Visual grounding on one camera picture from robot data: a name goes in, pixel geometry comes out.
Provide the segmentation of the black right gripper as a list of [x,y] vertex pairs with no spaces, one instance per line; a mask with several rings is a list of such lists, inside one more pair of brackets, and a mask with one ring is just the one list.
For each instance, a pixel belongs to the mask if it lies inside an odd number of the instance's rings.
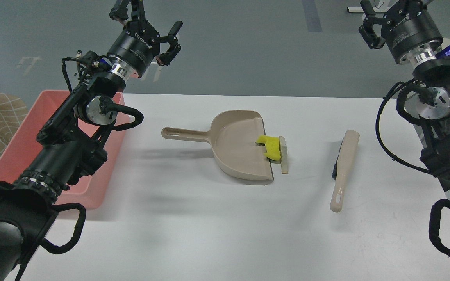
[[[398,0],[384,18],[376,16],[369,0],[361,0],[360,5],[365,18],[359,33],[365,43],[370,49],[381,49],[386,43],[396,64],[404,64],[407,53],[417,47],[429,44],[436,50],[443,43],[443,37],[423,0]],[[382,25],[382,37],[376,34],[375,24]]]

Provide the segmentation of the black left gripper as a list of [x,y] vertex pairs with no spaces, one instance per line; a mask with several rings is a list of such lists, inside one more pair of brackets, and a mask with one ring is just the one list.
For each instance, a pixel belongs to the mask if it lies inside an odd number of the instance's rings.
[[[160,35],[145,21],[143,0],[117,0],[109,12],[109,17],[121,23],[124,28],[107,51],[107,56],[123,60],[133,69],[132,76],[141,78],[159,54],[159,47],[152,40]],[[177,39],[182,25],[182,21],[176,21],[168,35],[160,38],[160,43],[168,43],[168,49],[156,57],[159,66],[169,66],[182,49]]]

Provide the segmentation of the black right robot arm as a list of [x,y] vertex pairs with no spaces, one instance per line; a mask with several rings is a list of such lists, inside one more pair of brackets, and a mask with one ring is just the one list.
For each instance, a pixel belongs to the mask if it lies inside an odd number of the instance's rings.
[[[382,149],[398,163],[450,183],[450,44],[427,11],[429,0],[398,0],[383,16],[377,16],[370,1],[362,0],[364,22],[359,33],[371,49],[388,46],[397,64],[410,63],[413,79],[397,82],[384,97],[375,122]],[[397,96],[396,110],[408,123],[421,128],[424,148],[416,167],[391,153],[382,142],[380,116],[386,103]],[[450,257],[450,249],[439,236],[441,211],[450,209],[450,200],[434,203],[430,212],[429,238],[432,245]]]

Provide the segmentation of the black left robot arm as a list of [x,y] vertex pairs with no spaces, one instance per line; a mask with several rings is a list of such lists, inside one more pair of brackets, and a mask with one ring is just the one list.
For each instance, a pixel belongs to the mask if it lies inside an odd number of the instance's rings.
[[150,64],[168,66],[182,49],[177,21],[166,36],[145,17],[142,0],[118,0],[109,13],[123,31],[106,55],[77,52],[61,60],[68,96],[36,135],[42,145],[13,183],[0,181],[0,281],[16,267],[19,281],[39,247],[64,254],[80,240],[86,208],[59,196],[107,161],[111,132],[134,128],[144,116],[114,102],[130,77]]

